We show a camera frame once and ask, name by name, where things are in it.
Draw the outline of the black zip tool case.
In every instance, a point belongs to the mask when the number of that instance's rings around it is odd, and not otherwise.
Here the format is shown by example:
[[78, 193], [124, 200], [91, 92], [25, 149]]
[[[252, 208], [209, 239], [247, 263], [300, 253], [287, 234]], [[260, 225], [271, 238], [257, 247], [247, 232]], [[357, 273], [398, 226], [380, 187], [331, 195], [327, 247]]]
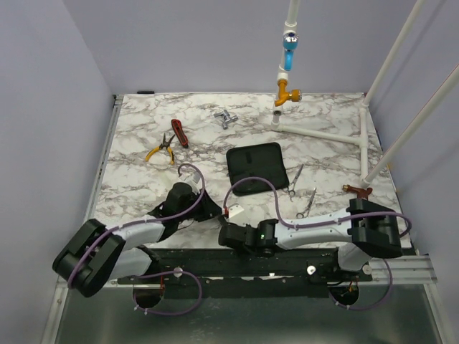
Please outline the black zip tool case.
[[226, 160], [232, 186], [247, 177], [264, 178], [276, 190], [286, 188], [290, 183], [281, 147], [276, 142], [229, 149]]

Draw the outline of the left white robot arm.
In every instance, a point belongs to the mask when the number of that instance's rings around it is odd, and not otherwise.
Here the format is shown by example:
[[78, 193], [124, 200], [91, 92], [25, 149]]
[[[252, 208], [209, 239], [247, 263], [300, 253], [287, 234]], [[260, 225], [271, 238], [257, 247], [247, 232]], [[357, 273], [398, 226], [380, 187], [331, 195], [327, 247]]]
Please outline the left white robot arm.
[[112, 229], [97, 219], [84, 222], [57, 255], [52, 270], [84, 297], [92, 297], [106, 282], [122, 277], [153, 282], [159, 266], [142, 246], [168, 239], [184, 221], [203, 222], [221, 213], [207, 191], [175, 183], [165, 201], [140, 219]]

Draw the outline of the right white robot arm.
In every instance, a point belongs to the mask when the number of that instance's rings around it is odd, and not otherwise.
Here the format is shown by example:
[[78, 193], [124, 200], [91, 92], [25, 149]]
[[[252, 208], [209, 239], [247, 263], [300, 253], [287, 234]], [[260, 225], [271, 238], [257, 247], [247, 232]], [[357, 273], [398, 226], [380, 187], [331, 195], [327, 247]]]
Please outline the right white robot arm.
[[218, 242], [223, 247], [258, 257], [271, 257], [308, 244], [341, 242], [337, 258], [329, 266], [331, 275], [344, 281], [371, 258], [402, 256], [399, 217], [401, 214], [385, 206], [352, 199], [344, 209], [312, 218], [267, 219], [257, 226], [240, 226], [225, 219]]

